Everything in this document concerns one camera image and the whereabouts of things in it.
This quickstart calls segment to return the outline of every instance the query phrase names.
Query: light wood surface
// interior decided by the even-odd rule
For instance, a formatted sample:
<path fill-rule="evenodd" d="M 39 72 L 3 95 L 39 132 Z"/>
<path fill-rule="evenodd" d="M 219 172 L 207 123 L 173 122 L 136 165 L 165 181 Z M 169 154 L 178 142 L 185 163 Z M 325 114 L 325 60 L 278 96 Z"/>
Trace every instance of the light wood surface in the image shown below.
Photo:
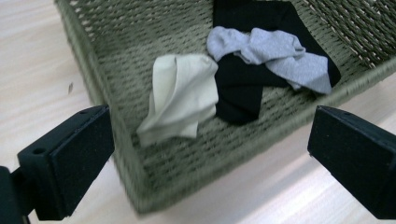
<path fill-rule="evenodd" d="M 340 106 L 396 133 L 396 76 Z M 0 0 L 0 165 L 90 102 L 50 0 Z M 311 124 L 162 212 L 138 217 L 113 161 L 54 223 L 395 223 L 375 219 L 315 159 Z M 32 223 L 39 223 L 35 212 Z"/>

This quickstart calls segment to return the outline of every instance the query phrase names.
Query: white sock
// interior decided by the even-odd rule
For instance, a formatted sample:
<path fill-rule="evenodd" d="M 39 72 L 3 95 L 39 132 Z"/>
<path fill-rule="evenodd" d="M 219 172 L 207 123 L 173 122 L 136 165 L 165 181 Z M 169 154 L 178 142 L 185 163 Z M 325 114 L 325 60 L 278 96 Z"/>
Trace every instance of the white sock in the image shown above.
<path fill-rule="evenodd" d="M 198 122 L 216 113 L 217 70 L 217 64 L 203 54 L 156 59 L 148 116 L 137 128 L 142 147 L 174 136 L 196 137 Z"/>

